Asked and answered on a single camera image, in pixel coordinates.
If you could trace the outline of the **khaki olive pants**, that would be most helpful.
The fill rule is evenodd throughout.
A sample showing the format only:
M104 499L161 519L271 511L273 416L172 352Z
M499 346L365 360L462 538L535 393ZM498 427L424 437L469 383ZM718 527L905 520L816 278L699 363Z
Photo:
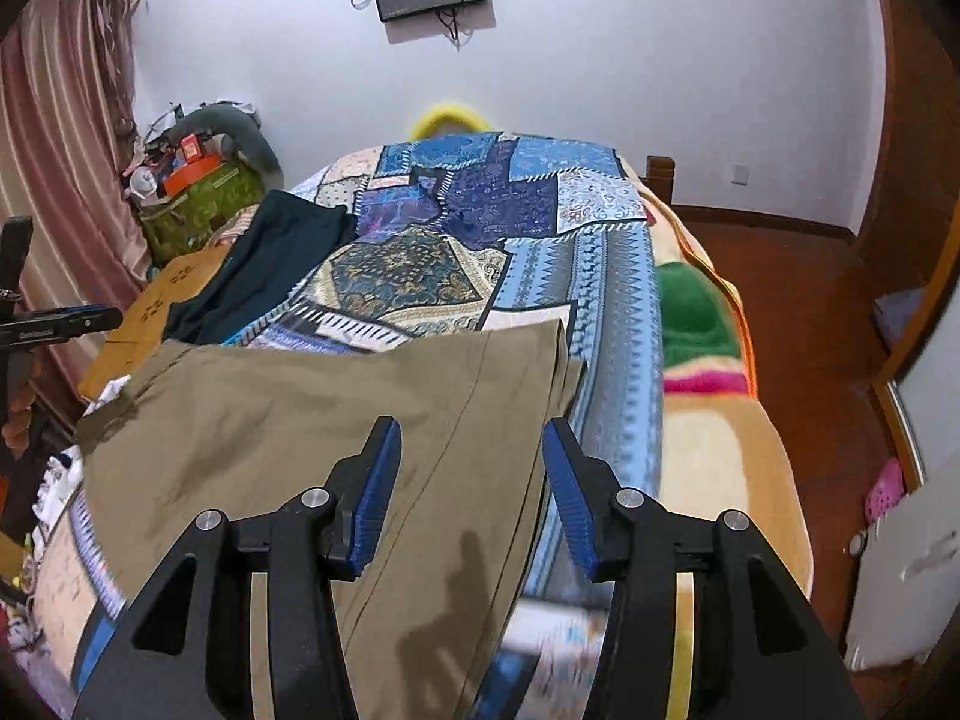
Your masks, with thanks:
M348 676L363 717L459 718L534 543L542 429L581 372L555 320L374 355L170 341L78 427L94 534L136 595L195 515L272 512L397 419L376 555L334 592Z

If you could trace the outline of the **bamboo lap table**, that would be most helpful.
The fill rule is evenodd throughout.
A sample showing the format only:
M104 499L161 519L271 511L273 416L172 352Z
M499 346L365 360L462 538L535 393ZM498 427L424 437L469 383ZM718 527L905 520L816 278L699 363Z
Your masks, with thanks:
M171 305L195 298L228 254L228 245L217 245L172 259L125 311L121 327L107 335L78 385L80 397L94 401L111 380L137 371L163 343Z

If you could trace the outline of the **green storage basket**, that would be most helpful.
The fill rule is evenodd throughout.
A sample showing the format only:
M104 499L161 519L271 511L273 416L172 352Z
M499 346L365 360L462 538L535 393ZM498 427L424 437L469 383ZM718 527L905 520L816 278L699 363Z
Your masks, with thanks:
M259 203L264 193L254 169L242 161L223 161L176 197L142 206L139 218L153 263L163 266L203 249L224 223Z

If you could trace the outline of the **orange fleece blanket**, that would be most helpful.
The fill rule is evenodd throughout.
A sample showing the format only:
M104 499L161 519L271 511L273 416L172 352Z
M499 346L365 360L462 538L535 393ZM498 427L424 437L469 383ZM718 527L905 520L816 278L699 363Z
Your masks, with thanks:
M643 202L661 294L664 432L659 500L713 520L747 512L808 595L814 553L793 467L758 399L755 353L739 291L669 206L675 161L622 164Z

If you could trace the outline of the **striped red curtain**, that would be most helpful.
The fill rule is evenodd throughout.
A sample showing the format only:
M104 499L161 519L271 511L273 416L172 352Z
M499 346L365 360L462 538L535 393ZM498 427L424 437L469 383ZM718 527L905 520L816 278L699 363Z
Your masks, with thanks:
M2 215L34 223L31 309L140 296L151 257L122 188L135 140L132 0L29 0L2 41Z

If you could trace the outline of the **pink slipper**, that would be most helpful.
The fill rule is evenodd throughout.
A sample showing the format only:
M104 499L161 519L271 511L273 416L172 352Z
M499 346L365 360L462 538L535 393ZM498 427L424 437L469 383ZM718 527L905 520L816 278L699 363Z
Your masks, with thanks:
M888 514L898 502L907 494L905 478L901 470L900 461L890 458L885 463L882 472L867 491L864 499L864 515L866 522L872 525Z

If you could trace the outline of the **orange box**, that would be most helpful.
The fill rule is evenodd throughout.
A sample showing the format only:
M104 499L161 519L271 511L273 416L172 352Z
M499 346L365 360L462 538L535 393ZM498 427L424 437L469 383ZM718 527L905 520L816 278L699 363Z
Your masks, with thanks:
M163 181L164 192L168 197L176 197L203 177L217 171L223 164L223 158L216 151L206 151L195 133L182 138L179 151L184 156L182 164Z

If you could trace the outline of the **dark navy folded garment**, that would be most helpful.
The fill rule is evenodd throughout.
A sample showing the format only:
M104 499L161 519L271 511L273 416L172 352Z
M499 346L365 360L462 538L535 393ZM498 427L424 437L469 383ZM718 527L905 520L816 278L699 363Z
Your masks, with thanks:
M356 239L345 206L270 190L251 226L195 298L169 307L163 340L220 344L279 305L304 275Z

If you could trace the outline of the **wooden wardrobe with white door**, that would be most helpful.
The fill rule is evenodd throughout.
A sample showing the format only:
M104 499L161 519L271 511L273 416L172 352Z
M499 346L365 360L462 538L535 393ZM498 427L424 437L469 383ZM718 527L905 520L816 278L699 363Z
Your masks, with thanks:
M921 293L918 309L905 325L903 335L890 351L889 359L871 382L871 392L889 434L901 476L908 493L914 493L928 481L928 468L921 457L918 431L911 424L907 402L900 385L921 358L940 319L947 312L953 288L958 283L958 206L953 207L949 231L928 286Z

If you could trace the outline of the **yellow curved headboard tube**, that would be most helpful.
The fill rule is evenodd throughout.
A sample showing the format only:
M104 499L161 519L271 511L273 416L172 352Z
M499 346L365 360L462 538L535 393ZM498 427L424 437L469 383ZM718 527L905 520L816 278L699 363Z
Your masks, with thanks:
M409 138L415 142L451 133L488 132L490 128L490 122L478 114L477 110L459 103L443 103L433 106L421 115L410 128Z

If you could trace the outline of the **blue patchwork bedspread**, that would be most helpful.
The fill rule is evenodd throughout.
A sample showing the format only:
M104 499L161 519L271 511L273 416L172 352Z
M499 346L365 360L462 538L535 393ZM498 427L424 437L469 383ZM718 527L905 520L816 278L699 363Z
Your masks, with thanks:
M640 194L620 156L595 143L487 132L347 154L291 195L342 205L356 239L286 298L220 344L316 355L374 355L421 337L555 320L583 372L564 416L589 455L630 488L659 488L662 343L659 278ZM110 575L82 483L50 535L34 617L49 661L79 691L132 603ZM574 566L544 494L519 592L469 710L527 712L527 656L506 631L535 606L582 613L610 595Z

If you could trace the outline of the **white wall socket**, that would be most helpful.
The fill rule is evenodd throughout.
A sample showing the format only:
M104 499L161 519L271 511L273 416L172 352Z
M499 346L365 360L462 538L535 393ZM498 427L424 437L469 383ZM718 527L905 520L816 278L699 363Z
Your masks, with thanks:
M742 185L742 187L748 184L748 167L745 164L732 164L731 182L734 185Z

